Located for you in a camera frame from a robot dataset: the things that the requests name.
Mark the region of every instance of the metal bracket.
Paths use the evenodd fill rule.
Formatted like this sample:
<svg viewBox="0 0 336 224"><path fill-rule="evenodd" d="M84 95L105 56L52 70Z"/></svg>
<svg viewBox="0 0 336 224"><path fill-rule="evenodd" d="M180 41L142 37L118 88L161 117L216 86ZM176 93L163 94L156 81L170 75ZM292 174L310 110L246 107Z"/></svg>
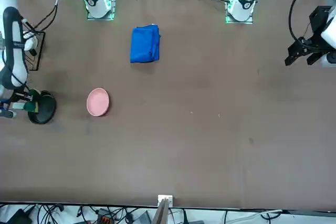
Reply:
<svg viewBox="0 0 336 224"><path fill-rule="evenodd" d="M158 205L160 205L160 202L163 199L167 199L169 201L169 207L173 207L173 195L158 195L157 196Z"/></svg>
<svg viewBox="0 0 336 224"><path fill-rule="evenodd" d="M171 195L158 195L157 199L163 198L155 212L152 224L167 224L168 209L170 208L170 202L173 203L173 196Z"/></svg>

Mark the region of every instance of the brown table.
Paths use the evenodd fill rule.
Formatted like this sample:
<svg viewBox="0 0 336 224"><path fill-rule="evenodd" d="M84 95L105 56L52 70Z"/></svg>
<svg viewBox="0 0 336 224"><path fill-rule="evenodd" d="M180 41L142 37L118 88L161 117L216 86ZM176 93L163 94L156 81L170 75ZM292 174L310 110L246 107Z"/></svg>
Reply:
<svg viewBox="0 0 336 224"><path fill-rule="evenodd" d="M18 0L32 23L54 0ZM213 0L117 0L113 22L88 22L60 0L40 70L52 123L1 119L1 200L334 209L335 69L285 67L292 0L258 0L255 23L226 25ZM323 0L298 0L301 36ZM160 61L131 65L132 29L159 25ZM112 108L86 111L96 87Z"/></svg>

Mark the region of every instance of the black mount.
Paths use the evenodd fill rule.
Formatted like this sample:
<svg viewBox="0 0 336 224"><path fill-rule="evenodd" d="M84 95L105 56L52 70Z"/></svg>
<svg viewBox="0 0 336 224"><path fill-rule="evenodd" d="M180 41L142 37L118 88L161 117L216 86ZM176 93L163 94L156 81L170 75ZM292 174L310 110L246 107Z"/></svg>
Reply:
<svg viewBox="0 0 336 224"><path fill-rule="evenodd" d="M316 7L316 9L309 15L313 35L309 39L305 39L304 37L298 38L303 45L314 48L323 48L323 50L307 48L302 46L301 43L295 41L290 47L288 47L288 57L285 59L286 66L290 66L297 60L297 58L306 55L310 55L307 58L307 64L313 65L323 55L335 51L335 49L329 46L329 44L321 37L321 33L324 31L327 24L330 8L331 6Z"/></svg>

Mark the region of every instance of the pink bowl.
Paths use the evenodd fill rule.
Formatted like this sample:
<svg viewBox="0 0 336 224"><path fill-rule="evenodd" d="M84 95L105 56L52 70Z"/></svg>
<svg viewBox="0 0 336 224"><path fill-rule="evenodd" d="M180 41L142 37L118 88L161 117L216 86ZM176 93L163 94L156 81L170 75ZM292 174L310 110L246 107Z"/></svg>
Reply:
<svg viewBox="0 0 336 224"><path fill-rule="evenodd" d="M109 108L109 95L105 89L96 88L91 91L86 100L86 108L93 116L104 115Z"/></svg>

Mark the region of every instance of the blue towel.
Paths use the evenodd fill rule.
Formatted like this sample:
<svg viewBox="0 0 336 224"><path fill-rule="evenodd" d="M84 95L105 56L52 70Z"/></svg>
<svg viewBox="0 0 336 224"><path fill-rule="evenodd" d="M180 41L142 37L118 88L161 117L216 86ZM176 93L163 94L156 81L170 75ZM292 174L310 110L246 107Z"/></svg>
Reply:
<svg viewBox="0 0 336 224"><path fill-rule="evenodd" d="M132 32L131 63L145 63L158 60L160 34L157 25L136 27Z"/></svg>

